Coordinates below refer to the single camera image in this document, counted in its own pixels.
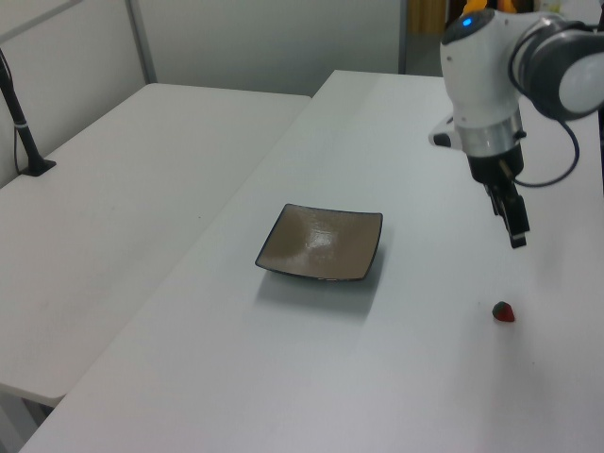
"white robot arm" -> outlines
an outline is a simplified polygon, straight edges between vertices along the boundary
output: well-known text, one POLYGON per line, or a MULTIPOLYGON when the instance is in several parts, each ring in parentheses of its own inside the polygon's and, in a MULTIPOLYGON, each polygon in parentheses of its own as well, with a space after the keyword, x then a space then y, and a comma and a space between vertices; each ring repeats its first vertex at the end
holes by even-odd
POLYGON ((518 99, 557 120, 579 145, 566 121, 604 106, 604 36, 556 14, 504 14, 492 9, 462 16, 441 44, 441 63, 453 114, 430 142, 462 150, 473 178, 484 184, 501 215, 512 247, 526 244, 529 220, 515 188, 523 170, 518 99))

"black stand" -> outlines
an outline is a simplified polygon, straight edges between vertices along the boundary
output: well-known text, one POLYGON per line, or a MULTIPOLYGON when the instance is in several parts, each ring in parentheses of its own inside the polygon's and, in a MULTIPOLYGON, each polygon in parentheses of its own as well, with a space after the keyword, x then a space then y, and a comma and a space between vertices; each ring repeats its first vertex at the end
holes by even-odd
POLYGON ((12 121, 17 128, 17 132, 19 132, 19 137, 21 137, 21 142, 23 143, 25 152, 29 158, 29 166, 21 173, 28 176, 40 176, 46 173, 57 164, 52 160, 44 160, 42 156, 40 156, 34 138, 31 136, 27 121, 25 120, 25 116, 23 115, 23 111, 21 110, 19 100, 17 99, 8 66, 2 58, 0 58, 0 90, 2 90, 4 99, 7 101, 10 116, 12 116, 12 121))

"square plate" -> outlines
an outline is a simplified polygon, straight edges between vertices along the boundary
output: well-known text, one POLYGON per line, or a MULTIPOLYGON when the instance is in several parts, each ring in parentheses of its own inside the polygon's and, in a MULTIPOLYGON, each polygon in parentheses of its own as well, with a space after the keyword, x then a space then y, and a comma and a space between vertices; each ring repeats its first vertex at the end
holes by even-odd
POLYGON ((288 276, 362 280, 378 251, 383 215, 285 205, 256 265, 288 276))

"white table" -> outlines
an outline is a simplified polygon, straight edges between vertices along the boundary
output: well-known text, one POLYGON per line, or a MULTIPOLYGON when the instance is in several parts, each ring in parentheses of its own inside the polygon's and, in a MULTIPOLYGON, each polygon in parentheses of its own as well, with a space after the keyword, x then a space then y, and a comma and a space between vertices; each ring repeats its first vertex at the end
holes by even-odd
POLYGON ((0 390, 55 405, 309 98, 149 85, 0 191, 0 390))
MULTIPOLYGON (((463 154, 428 145, 449 109, 439 78, 335 73, 24 453, 601 451, 596 118, 567 181, 522 191, 514 251, 463 154), (288 202, 383 212, 368 279, 256 268, 288 202)), ((523 114, 523 177, 551 176, 569 141, 523 114)))

